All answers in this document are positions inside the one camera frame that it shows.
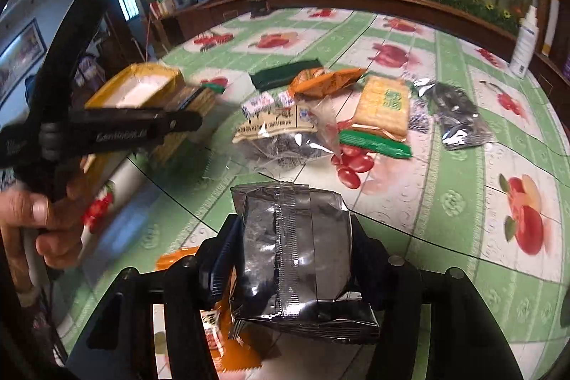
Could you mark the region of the person's left hand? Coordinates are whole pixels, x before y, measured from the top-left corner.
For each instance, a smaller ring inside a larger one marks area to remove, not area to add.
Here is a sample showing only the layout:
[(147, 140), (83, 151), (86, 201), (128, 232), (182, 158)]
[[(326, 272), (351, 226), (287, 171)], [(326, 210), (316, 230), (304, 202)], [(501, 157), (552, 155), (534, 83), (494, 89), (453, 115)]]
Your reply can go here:
[(78, 173), (67, 184), (62, 200), (52, 203), (46, 196), (11, 187), (1, 193), (1, 233), (9, 266), (24, 274), (28, 264), (20, 240), (22, 229), (42, 229), (36, 251), (54, 269), (76, 263), (80, 254), (82, 215), (92, 202), (93, 193), (85, 173)]

